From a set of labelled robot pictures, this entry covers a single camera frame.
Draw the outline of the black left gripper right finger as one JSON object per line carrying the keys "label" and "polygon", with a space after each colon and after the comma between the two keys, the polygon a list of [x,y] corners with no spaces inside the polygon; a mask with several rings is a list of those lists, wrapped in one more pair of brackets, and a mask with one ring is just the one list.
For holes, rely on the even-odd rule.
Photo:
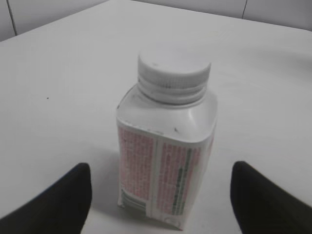
{"label": "black left gripper right finger", "polygon": [[245,161],[233,165],[231,204],[244,234],[310,234],[312,208]]}

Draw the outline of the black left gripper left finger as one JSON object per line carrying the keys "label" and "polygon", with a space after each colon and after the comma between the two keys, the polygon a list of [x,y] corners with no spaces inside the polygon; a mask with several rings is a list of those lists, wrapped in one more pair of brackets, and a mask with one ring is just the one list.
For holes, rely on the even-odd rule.
{"label": "black left gripper left finger", "polygon": [[79,234],[92,203],[91,172],[79,163],[41,194],[1,218],[2,234]]}

